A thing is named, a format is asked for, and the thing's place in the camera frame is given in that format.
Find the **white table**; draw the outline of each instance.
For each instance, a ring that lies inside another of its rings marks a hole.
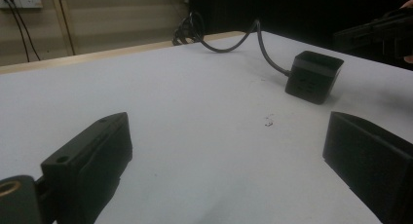
[[[345,60],[325,104],[284,92],[256,34],[229,54],[194,44],[4,74],[0,178],[38,178],[57,148],[126,111],[134,158],[96,223],[380,223],[322,158],[329,115],[413,142],[413,72],[263,36],[287,69],[305,50]]]

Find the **power cord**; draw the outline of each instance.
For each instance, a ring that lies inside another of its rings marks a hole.
[[[29,42],[30,42],[31,48],[33,49],[34,54],[36,55],[37,59],[40,60],[39,55],[37,55],[36,49],[34,49],[33,42],[31,41],[30,33],[28,33],[28,30],[27,30],[27,27],[26,27],[26,25],[25,25],[25,23],[24,23],[24,20],[23,20],[23,18],[22,18],[21,15],[20,15],[18,6],[16,6],[15,0],[10,0],[10,1],[12,2],[13,6],[15,6],[16,12],[18,13],[19,19],[20,19],[21,23],[23,24],[23,27],[24,27],[24,29],[25,29],[25,31],[26,31],[26,33],[27,33],[27,37],[28,37],[28,40],[29,40]]]
[[[175,4],[173,3],[173,1],[172,1],[172,0],[169,0],[169,2],[170,2],[170,4],[173,6],[173,9],[175,10],[176,15],[177,15],[178,17],[182,18],[182,15],[179,13],[179,10],[177,9],[177,7],[176,7]]]
[[[15,13],[15,11],[13,10],[12,5],[10,5],[9,0],[3,0],[3,1],[6,2],[7,5],[9,5],[10,10],[12,11],[13,17],[15,18],[15,21],[16,21],[16,23],[18,24],[19,31],[20,31],[20,36],[21,36],[21,41],[23,42],[24,50],[25,50],[25,53],[26,53],[26,59],[27,59],[27,62],[30,62],[30,58],[28,57],[27,46],[26,46],[25,41],[24,41],[24,36],[23,36],[23,32],[22,32],[22,30],[21,30],[21,26],[20,26],[19,20],[18,20],[18,18],[16,17],[16,13]]]
[[[280,66],[276,65],[268,56],[267,51],[264,47],[264,42],[262,39],[261,33],[261,23],[259,19],[256,19],[249,30],[246,32],[245,36],[241,39],[239,43],[235,46],[230,47],[228,49],[216,49],[210,46],[207,42],[204,41],[205,36],[205,25],[202,16],[197,12],[191,12],[189,17],[184,19],[182,23],[179,24],[178,28],[174,32],[174,37],[172,43],[175,46],[182,45],[182,44],[189,44],[186,39],[191,39],[192,43],[200,42],[209,50],[216,52],[216,53],[228,53],[235,50],[239,47],[245,39],[249,36],[249,34],[257,28],[257,36],[258,36],[258,43],[261,50],[262,55],[267,60],[267,62],[276,70],[280,71],[280,73],[284,74],[286,77],[289,77],[290,71],[281,68]]]

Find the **wall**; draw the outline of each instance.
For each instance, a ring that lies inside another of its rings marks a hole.
[[[171,40],[187,16],[184,0],[42,0],[20,9],[41,59],[87,54]],[[37,60],[25,36],[29,58]],[[0,65],[26,62],[10,10],[0,11]]]

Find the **black device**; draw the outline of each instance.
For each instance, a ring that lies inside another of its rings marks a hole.
[[[382,223],[413,223],[413,144],[357,116],[331,112],[323,156]]]
[[[401,8],[334,34],[334,47],[343,52],[374,43],[383,43],[385,56],[413,55],[413,8]]]
[[[0,223],[92,224],[132,157],[127,113],[102,118],[54,152],[37,181],[0,181]]]
[[[295,57],[285,91],[315,104],[327,99],[343,60],[305,51]]]

